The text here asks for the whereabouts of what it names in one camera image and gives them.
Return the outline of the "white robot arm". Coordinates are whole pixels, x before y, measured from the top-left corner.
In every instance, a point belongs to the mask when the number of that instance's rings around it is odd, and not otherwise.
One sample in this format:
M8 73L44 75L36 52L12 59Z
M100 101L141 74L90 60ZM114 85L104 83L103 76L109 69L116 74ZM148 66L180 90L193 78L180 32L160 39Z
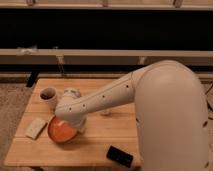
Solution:
M164 60L77 99L62 96L55 115L74 128L88 113L132 103L142 171L209 171L208 107L202 83Z

